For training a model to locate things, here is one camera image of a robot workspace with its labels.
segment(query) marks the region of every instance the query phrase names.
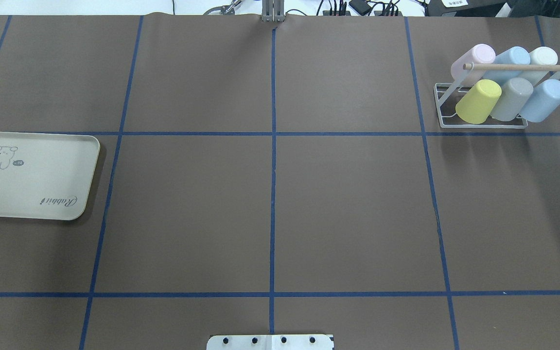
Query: brown table surface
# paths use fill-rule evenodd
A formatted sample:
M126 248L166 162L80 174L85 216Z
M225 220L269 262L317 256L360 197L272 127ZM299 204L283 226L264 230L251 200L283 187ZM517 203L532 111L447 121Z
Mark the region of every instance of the brown table surface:
M1 349L560 349L560 108L440 129L554 18L0 17L0 131L95 135L87 209L0 218Z

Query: bear drawing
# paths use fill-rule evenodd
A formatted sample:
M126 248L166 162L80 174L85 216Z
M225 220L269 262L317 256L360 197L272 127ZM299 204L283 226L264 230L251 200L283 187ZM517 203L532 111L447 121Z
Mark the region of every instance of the bear drawing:
M0 169L6 169L10 165L17 149L18 147L0 146Z

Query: gray cup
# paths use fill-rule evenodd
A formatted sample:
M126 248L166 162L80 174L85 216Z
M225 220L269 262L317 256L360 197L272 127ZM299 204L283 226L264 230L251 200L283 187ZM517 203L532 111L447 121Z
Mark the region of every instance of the gray cup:
M510 122L533 94L533 84L524 78L511 78L503 85L496 106L491 110L491 117L501 122Z

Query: white tray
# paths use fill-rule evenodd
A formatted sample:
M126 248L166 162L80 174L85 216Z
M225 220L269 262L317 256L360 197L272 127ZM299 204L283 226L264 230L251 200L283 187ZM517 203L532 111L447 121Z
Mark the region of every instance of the white tray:
M100 148L87 135L0 132L0 217L78 218Z

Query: wooden dowel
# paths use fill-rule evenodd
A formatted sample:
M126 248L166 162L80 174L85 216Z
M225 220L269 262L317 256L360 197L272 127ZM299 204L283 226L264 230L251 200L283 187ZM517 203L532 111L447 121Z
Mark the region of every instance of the wooden dowel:
M466 63L464 69L470 70L473 65ZM542 64L475 64L474 70L538 70L560 71L560 65Z

